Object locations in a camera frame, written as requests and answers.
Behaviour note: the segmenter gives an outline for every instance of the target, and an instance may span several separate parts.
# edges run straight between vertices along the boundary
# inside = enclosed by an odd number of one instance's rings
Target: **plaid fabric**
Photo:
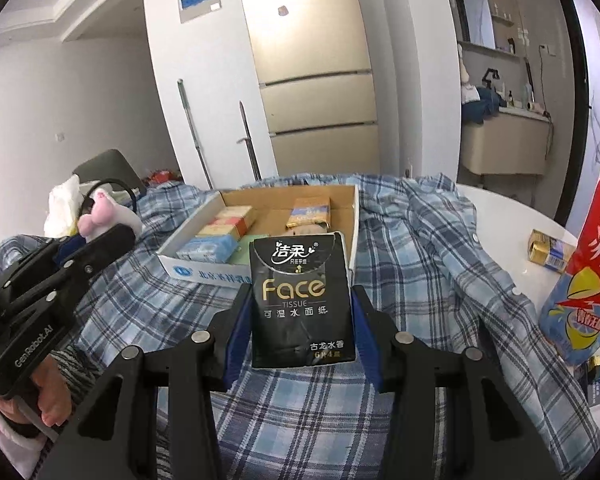
[[[355,281],[399,330],[455,352],[491,335],[507,383],[572,478],[600,446],[584,396],[545,342],[532,303],[475,237],[476,213],[444,176],[418,180],[318,176],[257,186],[358,184],[360,232]],[[175,345],[230,306],[235,289],[170,278],[156,249],[210,195],[185,185],[150,189],[139,201],[145,231],[135,250],[108,267],[78,308],[75,343],[100,367],[129,344]],[[0,269],[40,243],[0,245]],[[374,479],[393,397],[376,394],[360,362],[253,370],[248,351],[228,394],[213,395],[222,461],[231,479]],[[166,407],[166,392],[159,397]],[[439,390],[434,467],[442,469],[445,395]]]

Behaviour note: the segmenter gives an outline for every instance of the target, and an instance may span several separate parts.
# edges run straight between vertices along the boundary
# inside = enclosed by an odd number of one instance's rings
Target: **human hand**
[[[38,407],[42,412],[42,422],[48,427],[60,426],[71,415],[72,404],[69,388],[55,359],[47,356],[32,373],[31,380],[40,390]],[[0,399],[0,412],[17,424],[30,424],[13,399]]]

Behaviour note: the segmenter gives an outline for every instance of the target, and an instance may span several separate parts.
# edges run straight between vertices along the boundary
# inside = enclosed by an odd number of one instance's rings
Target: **plush toy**
[[[116,224],[131,227],[136,238],[142,233],[142,221],[131,209],[120,205],[102,188],[93,194],[91,213],[84,214],[78,219],[78,232],[91,242],[104,234]]]

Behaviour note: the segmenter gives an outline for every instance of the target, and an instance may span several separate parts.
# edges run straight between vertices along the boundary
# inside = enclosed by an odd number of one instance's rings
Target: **metal pole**
[[[202,164],[202,171],[205,172],[206,182],[209,184],[209,189],[213,189],[214,185],[211,183],[211,177],[206,169],[205,158],[202,155],[202,148],[198,142],[198,136],[196,135],[196,129],[193,127],[193,120],[191,119],[191,108],[189,108],[189,100],[187,99],[187,93],[184,89],[184,83],[182,79],[178,79],[178,90],[180,91],[180,99],[182,100],[182,107],[187,115],[187,122],[189,123],[189,129],[191,130],[191,136],[193,137],[193,144],[198,152],[200,158],[200,164]]]
[[[247,136],[241,138],[236,142],[236,144],[240,144],[244,142],[247,145],[247,152],[249,152],[249,160],[251,161],[251,169],[253,170],[253,176],[257,180],[261,180],[260,176],[260,168],[258,167],[258,159],[256,158],[256,152],[253,149],[253,142],[251,142],[251,133],[249,132],[249,125],[247,124],[247,115],[244,113],[244,106],[242,105],[242,101],[240,101],[240,114],[242,115],[242,124],[244,124],[244,131]]]

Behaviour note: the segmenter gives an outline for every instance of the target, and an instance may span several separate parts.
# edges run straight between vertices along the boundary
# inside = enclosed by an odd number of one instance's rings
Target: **faucet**
[[[491,79],[487,79],[487,76],[491,74],[492,79],[500,79],[500,74],[494,68],[488,68],[487,72],[482,76],[482,84],[485,85],[489,90],[491,90]]]

